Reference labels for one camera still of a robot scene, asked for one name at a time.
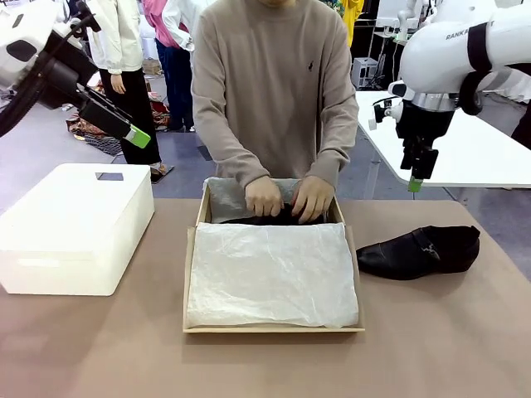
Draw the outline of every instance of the white table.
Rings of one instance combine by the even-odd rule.
[[[398,138],[396,123],[385,118],[376,130],[369,128],[374,119],[373,103],[390,97],[386,91],[359,91],[359,127],[374,146],[364,198],[372,199],[381,159],[398,181],[408,184],[411,170],[401,170],[402,140]],[[455,112],[450,128],[438,138],[433,148],[439,150],[433,174],[424,187],[503,187],[531,188],[531,151],[483,120]]]

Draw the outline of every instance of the blue jeans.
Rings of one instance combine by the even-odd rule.
[[[189,129],[193,126],[190,53],[182,48],[166,47],[157,39],[155,41],[166,80],[170,113],[169,128],[180,129],[185,126]]]

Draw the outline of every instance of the yellow shirt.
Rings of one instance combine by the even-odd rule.
[[[354,36],[354,23],[358,20],[359,14],[362,13],[363,2],[364,0],[341,0],[341,3],[345,8],[343,22],[345,22],[348,30],[348,46],[352,45],[352,39]]]

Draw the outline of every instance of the green tape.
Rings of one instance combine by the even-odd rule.
[[[142,131],[138,127],[133,126],[132,124],[131,130],[134,131],[134,137],[132,137],[129,141],[139,148],[146,148],[146,145],[148,145],[149,141],[151,141],[151,137],[149,137],[144,131]]]
[[[424,180],[417,180],[412,176],[411,180],[409,180],[409,185],[407,186],[407,190],[409,192],[418,193],[421,191],[423,182]]]

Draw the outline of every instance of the desk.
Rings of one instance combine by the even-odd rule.
[[[373,103],[390,97],[385,91],[359,91],[359,127],[376,150],[369,172],[364,198],[372,199],[380,158],[398,179],[409,183],[411,171],[401,170],[402,140],[398,138],[396,123],[385,118],[376,130],[368,127],[374,119]],[[430,180],[424,187],[507,187],[531,188],[531,151],[515,142],[483,120],[455,112],[448,133],[438,138],[433,148],[439,158]]]
[[[187,226],[199,201],[155,206],[114,296],[0,293],[0,396],[531,396],[531,285],[484,231],[467,274],[410,282],[363,274],[365,333],[184,336]],[[342,209],[359,247],[428,224],[477,225],[453,201]]]

